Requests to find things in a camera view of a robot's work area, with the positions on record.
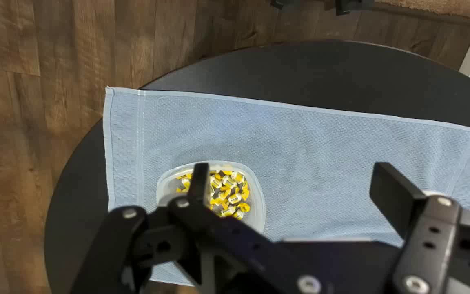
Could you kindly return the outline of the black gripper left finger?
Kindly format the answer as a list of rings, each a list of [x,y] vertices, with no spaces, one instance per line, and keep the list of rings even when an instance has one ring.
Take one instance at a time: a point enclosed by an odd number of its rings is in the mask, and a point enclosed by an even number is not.
[[[261,236],[237,220],[207,210],[209,166],[196,164],[186,197],[147,215],[122,207],[106,215],[70,288],[70,294],[140,294],[163,264],[201,294],[269,294],[259,269],[250,265]]]

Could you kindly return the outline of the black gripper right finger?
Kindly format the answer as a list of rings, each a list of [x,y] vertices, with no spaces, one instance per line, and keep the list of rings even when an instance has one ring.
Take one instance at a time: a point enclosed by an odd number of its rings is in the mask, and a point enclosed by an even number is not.
[[[403,246],[388,288],[395,294],[470,294],[470,210],[426,195],[392,164],[377,162],[370,200]]]

